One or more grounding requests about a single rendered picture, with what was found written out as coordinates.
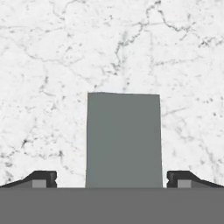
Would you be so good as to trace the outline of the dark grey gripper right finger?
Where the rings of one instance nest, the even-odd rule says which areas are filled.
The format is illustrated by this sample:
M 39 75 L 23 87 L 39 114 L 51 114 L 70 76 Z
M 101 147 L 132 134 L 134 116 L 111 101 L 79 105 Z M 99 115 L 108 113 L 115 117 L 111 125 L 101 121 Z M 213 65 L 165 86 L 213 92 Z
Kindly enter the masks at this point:
M 168 171 L 166 177 L 168 188 L 224 188 L 224 185 L 200 179 L 190 171 Z

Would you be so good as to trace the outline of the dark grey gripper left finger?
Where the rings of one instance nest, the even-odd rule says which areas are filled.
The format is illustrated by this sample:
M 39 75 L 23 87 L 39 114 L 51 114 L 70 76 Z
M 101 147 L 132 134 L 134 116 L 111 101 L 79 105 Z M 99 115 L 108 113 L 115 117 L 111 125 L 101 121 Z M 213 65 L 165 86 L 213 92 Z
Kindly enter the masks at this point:
M 0 185 L 0 188 L 56 188 L 56 171 L 33 171 L 27 177 Z

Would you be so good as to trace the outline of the grey rectangular block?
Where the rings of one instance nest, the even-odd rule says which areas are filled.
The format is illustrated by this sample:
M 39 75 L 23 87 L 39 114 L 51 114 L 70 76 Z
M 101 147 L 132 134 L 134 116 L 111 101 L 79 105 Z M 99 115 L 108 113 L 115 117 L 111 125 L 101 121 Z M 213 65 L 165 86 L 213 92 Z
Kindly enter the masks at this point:
M 159 96 L 88 94 L 86 187 L 162 186 Z

